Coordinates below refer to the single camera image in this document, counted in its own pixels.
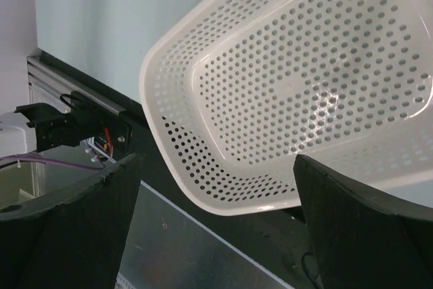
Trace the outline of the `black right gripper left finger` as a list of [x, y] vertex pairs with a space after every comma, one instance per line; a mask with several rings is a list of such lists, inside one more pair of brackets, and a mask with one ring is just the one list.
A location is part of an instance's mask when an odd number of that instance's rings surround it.
[[131, 154], [1, 209], [2, 288], [114, 288], [140, 186]]

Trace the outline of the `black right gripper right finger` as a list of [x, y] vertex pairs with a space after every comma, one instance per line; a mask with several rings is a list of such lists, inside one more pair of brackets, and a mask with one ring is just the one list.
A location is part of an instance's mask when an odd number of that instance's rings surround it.
[[293, 172], [324, 288], [431, 288], [432, 209], [298, 155]]

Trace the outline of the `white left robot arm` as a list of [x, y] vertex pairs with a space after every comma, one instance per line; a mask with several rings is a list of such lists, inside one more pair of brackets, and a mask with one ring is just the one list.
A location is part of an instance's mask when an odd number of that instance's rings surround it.
[[[46, 103], [18, 106], [1, 115], [1, 164], [35, 162], [53, 164], [84, 171], [100, 171], [106, 162], [114, 162], [128, 150], [131, 125], [98, 105], [66, 102], [68, 112], [60, 112]], [[44, 158], [42, 152], [67, 146], [87, 145], [89, 166]]]

